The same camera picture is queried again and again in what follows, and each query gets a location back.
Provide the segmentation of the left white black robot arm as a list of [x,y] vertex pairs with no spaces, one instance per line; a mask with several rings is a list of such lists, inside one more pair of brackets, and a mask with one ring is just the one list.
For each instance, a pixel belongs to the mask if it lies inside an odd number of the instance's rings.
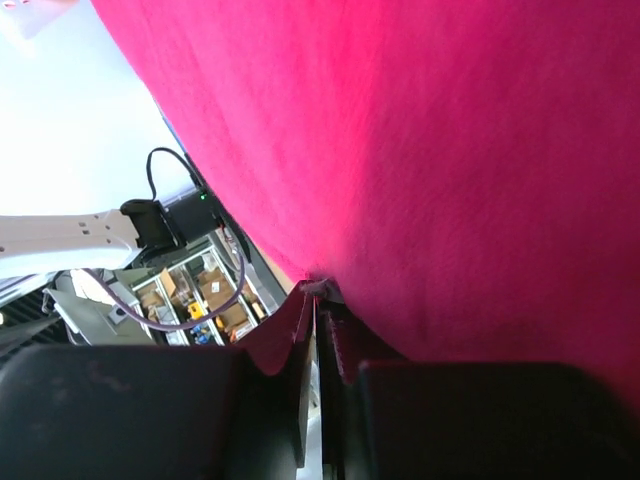
[[200,193],[168,206],[136,199],[99,213],[3,216],[1,278],[155,267],[221,223],[218,202]]

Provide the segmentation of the magenta pink t shirt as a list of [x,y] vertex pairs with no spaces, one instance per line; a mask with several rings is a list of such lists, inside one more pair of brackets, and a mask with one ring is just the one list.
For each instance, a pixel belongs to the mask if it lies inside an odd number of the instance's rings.
[[293,280],[422,361],[561,361],[639,406],[635,1],[98,1]]

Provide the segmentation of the metal shelf with boxes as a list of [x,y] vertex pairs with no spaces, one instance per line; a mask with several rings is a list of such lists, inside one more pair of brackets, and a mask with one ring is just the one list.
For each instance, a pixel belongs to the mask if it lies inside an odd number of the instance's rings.
[[279,301],[245,265],[242,292],[230,306],[207,321],[202,318],[223,306],[238,288],[239,265],[230,241],[216,232],[189,245],[164,267],[132,283],[135,309],[162,325],[198,324],[186,330],[150,334],[171,346],[235,343],[266,320]]

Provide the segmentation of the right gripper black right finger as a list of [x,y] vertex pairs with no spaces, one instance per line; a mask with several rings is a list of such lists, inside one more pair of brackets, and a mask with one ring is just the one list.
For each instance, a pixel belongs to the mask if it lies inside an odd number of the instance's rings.
[[635,479],[639,425],[560,363],[413,362],[313,285],[327,479]]

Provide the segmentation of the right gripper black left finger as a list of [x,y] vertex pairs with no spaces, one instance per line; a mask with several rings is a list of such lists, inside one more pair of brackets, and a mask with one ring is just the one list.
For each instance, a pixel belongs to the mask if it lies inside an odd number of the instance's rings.
[[314,300],[236,344],[34,346],[1,372],[5,479],[292,479],[305,462]]

